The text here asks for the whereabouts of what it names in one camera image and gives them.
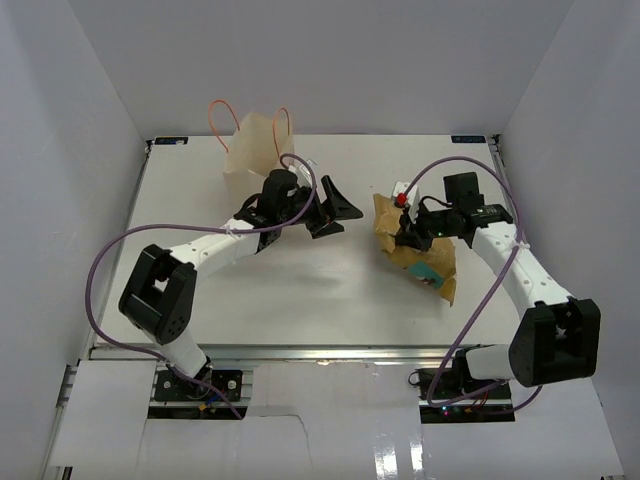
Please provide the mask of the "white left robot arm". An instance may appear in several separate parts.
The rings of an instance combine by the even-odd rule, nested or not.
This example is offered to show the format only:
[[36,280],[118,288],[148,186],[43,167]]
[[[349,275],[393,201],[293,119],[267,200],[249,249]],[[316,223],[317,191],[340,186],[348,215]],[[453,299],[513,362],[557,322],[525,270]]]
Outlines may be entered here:
[[219,233],[169,249],[151,244],[140,253],[118,309],[179,371],[176,384],[188,398],[205,396],[212,378],[205,369],[209,358],[188,328],[198,282],[270,246],[280,238],[283,223],[302,224],[318,239],[343,232],[342,220],[363,217],[329,176],[321,178],[323,200],[302,178],[294,167],[274,170]]

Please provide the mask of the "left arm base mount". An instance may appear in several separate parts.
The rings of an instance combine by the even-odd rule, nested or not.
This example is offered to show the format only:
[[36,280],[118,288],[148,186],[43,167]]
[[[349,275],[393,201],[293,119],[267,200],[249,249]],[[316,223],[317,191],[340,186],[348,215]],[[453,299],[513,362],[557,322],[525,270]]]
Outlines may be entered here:
[[209,368],[201,378],[217,391],[194,384],[164,368],[156,372],[148,417],[165,420],[241,420],[247,406],[243,399],[244,372]]

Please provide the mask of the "large brown paper snack pouch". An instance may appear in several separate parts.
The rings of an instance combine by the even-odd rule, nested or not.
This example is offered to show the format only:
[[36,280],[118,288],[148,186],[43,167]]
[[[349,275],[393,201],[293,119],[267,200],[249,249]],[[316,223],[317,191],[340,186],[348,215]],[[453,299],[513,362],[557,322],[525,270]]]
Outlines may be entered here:
[[435,239],[431,248],[424,252],[409,246],[397,246],[394,234],[400,227],[401,210],[390,198],[373,195],[373,232],[380,250],[395,266],[425,285],[429,285],[450,306],[454,304],[456,280],[456,255],[449,238]]

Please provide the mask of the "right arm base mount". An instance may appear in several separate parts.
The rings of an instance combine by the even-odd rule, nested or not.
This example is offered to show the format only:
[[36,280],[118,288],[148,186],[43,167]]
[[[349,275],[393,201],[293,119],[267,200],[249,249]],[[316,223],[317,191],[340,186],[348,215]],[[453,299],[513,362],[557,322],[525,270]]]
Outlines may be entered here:
[[[422,425],[453,425],[473,423],[505,423],[514,422],[515,413],[511,389],[502,384],[495,389],[479,395],[465,398],[447,406],[433,407],[427,402],[427,393],[435,369],[416,369],[407,377],[407,383],[419,395],[419,412]],[[468,394],[491,384],[491,380],[456,379],[452,371],[445,371],[434,390],[433,401],[442,403]]]

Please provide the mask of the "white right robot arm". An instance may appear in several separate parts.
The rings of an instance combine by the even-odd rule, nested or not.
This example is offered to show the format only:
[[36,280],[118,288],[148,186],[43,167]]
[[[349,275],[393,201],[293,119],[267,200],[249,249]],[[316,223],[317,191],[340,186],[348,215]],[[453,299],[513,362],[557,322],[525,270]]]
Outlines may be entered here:
[[417,187],[395,184],[392,201],[401,210],[395,244],[427,251],[440,239],[463,240],[491,268],[520,317],[509,343],[454,354],[447,373],[453,390],[472,399],[490,381],[537,387],[592,376],[601,323],[596,303],[576,298],[548,274],[518,239],[506,208],[486,203],[475,173],[447,176],[444,186],[442,209],[431,210]]

